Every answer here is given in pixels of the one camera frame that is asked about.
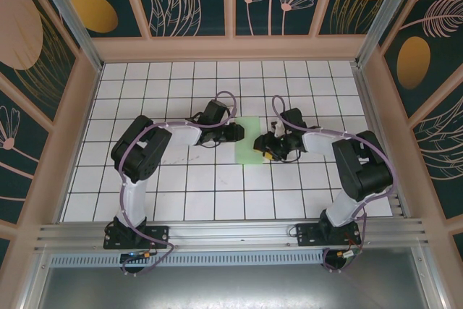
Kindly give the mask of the light green paper sheet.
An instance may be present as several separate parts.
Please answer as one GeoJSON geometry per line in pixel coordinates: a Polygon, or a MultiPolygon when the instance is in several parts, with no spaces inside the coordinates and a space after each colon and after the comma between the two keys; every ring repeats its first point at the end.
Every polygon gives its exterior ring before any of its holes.
{"type": "Polygon", "coordinates": [[[259,117],[237,117],[235,122],[244,128],[244,137],[235,144],[235,162],[241,165],[262,164],[261,152],[254,149],[254,142],[261,135],[259,117]]]}

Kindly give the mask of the grey metal sheet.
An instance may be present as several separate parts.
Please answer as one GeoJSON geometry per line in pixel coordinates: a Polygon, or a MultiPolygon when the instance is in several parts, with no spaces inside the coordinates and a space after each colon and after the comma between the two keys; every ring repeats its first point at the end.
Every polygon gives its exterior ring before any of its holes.
{"type": "Polygon", "coordinates": [[[39,309],[433,309],[414,273],[370,278],[321,266],[53,268],[39,309]]]}

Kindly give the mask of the wide aluminium profile beam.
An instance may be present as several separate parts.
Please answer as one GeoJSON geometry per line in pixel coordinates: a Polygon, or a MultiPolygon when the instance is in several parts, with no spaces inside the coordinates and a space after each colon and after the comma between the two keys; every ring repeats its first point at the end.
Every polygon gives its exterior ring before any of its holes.
{"type": "MultiPolygon", "coordinates": [[[[300,220],[182,221],[167,222],[169,242],[179,252],[293,250],[297,248],[294,225],[300,220]]],[[[40,227],[33,246],[50,252],[102,251],[104,222],[49,224],[40,227]]],[[[427,245],[420,219],[371,218],[366,223],[364,248],[427,245]]]]}

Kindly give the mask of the small circuit board with connector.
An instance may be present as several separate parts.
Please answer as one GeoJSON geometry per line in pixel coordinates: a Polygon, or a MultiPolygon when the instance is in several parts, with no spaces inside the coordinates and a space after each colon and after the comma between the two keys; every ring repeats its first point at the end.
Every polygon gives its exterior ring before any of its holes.
{"type": "Polygon", "coordinates": [[[340,272],[342,269],[346,268],[352,261],[362,253],[362,248],[355,247],[349,250],[332,250],[326,248],[323,251],[323,267],[332,272],[340,272]]]}
{"type": "Polygon", "coordinates": [[[119,263],[122,265],[126,264],[146,264],[152,256],[157,255],[156,251],[139,251],[122,253],[119,258],[119,263]]]}

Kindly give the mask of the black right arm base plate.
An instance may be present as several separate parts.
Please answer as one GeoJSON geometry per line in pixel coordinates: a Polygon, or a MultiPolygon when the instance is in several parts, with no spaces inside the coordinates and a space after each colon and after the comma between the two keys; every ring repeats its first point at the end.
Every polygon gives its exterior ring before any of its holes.
{"type": "Polygon", "coordinates": [[[355,222],[342,227],[323,227],[321,223],[297,224],[296,236],[301,247],[347,247],[350,241],[356,245],[361,243],[360,230],[355,222]]]}

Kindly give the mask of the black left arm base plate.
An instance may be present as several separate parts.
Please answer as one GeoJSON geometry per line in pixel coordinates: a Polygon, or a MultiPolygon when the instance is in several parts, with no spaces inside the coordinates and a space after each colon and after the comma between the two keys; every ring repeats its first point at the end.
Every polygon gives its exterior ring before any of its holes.
{"type": "MultiPolygon", "coordinates": [[[[152,239],[161,240],[167,242],[169,240],[169,228],[167,226],[151,226],[145,227],[142,230],[143,234],[146,234],[152,239]]],[[[105,230],[105,237],[103,240],[103,248],[105,250],[132,250],[132,249],[143,249],[147,250],[150,248],[166,249],[167,246],[141,237],[135,233],[129,227],[125,225],[121,226],[109,226],[105,230]]]]}

